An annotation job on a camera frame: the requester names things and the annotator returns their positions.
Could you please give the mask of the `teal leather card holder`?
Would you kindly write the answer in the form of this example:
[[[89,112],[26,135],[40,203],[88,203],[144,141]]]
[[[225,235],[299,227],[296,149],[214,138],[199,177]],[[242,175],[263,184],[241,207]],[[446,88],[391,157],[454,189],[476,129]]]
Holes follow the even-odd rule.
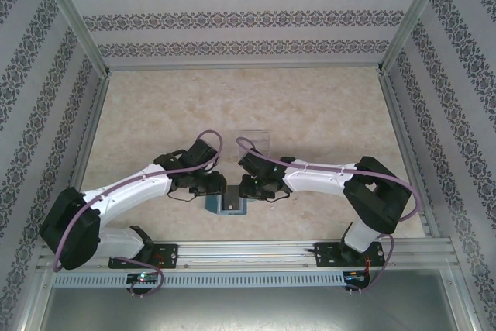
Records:
[[[247,214],[247,202],[244,198],[239,198],[240,201],[240,210],[237,212],[227,212],[222,210],[222,195],[209,195],[205,198],[205,209],[209,212],[212,212],[216,215],[245,215]]]

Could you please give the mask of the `clear acrylic card stand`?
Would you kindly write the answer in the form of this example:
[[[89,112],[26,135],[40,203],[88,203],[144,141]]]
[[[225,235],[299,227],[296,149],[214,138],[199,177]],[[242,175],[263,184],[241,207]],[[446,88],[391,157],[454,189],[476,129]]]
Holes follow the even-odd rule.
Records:
[[[238,145],[238,160],[246,154],[247,149],[255,149],[265,157],[270,155],[270,132],[261,129],[241,130],[237,137],[242,137]]]

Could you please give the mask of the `grey metal panel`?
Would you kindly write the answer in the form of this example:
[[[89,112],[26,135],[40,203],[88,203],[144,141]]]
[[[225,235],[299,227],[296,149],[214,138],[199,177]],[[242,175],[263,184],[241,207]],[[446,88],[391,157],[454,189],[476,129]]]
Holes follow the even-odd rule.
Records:
[[[338,288],[172,288],[144,299],[119,289],[53,291],[40,331],[458,331],[447,300],[362,296]]]

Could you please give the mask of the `aluminium mounting rail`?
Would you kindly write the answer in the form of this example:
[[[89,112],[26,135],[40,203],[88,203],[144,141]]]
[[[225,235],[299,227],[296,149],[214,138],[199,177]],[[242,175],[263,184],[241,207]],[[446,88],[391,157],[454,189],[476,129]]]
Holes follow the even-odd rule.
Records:
[[[183,241],[177,244],[177,271],[269,271],[290,269],[364,269],[364,267],[317,267],[315,255],[309,253],[317,242],[336,240],[268,240],[268,241]],[[460,261],[450,239],[382,238],[385,264],[392,270],[443,269],[459,267]]]

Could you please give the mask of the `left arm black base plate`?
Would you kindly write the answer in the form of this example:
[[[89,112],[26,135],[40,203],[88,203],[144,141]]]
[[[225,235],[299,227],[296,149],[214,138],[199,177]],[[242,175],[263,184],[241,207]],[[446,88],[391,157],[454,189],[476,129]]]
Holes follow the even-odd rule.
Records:
[[[144,246],[142,250],[132,257],[132,260],[152,265],[159,269],[175,269],[177,265],[178,245],[154,243]],[[108,260],[110,269],[140,268],[142,265],[131,264],[124,260],[111,257]]]

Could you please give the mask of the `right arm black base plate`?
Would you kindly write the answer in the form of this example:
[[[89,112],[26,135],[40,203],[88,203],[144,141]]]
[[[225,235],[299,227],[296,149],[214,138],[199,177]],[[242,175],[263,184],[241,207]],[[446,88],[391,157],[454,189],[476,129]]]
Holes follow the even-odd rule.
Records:
[[[385,263],[384,250],[379,242],[372,242],[363,253],[338,242],[317,242],[308,252],[315,255],[317,267],[381,267]]]

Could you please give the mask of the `aluminium side rail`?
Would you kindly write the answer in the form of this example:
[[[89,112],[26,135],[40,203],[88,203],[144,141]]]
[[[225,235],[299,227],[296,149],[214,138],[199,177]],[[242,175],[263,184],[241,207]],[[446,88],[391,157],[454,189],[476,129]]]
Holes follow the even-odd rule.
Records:
[[[394,128],[394,133],[398,141],[399,150],[405,166],[406,174],[408,175],[410,184],[415,188],[422,202],[422,207],[420,208],[418,214],[421,219],[422,225],[424,226],[424,233],[425,235],[432,238],[441,238],[442,234],[439,232],[435,216],[433,215],[429,196],[426,192],[422,176],[419,172],[414,151],[408,137],[407,127],[405,126],[405,121],[401,114],[397,99],[394,95],[394,90],[391,86],[391,82],[388,76],[383,74],[380,70],[377,70],[377,76],[381,86],[381,90],[383,92],[387,110],[391,118],[391,123]]]
[[[84,138],[81,142],[80,151],[77,156],[77,163],[74,166],[74,172],[72,174],[70,182],[70,186],[74,186],[76,189],[80,189],[83,184],[84,175],[91,154],[91,148],[95,140],[98,123],[102,114],[103,106],[105,103],[105,96],[109,88],[111,77],[112,72],[109,71],[102,79],[102,82],[98,86],[98,90],[95,92],[91,111],[89,112],[90,116],[88,117],[88,125],[86,126],[86,130],[84,131]]]

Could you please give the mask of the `aluminium frame post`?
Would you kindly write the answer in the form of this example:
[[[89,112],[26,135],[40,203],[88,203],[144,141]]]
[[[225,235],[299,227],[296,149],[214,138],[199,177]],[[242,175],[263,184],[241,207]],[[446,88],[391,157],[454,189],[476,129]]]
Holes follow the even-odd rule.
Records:
[[[415,27],[428,3],[429,0],[412,0],[412,3],[405,13],[403,20],[400,22],[398,30],[394,34],[383,59],[378,64],[378,72],[380,74],[384,74],[391,69],[397,55],[401,52],[401,48],[405,45],[410,32]]]
[[[85,53],[88,55],[93,66],[101,76],[106,76],[109,72],[109,67],[105,63],[97,43],[91,36],[83,17],[78,11],[73,0],[55,0],[64,18],[69,26],[74,31],[75,36],[82,45]]]

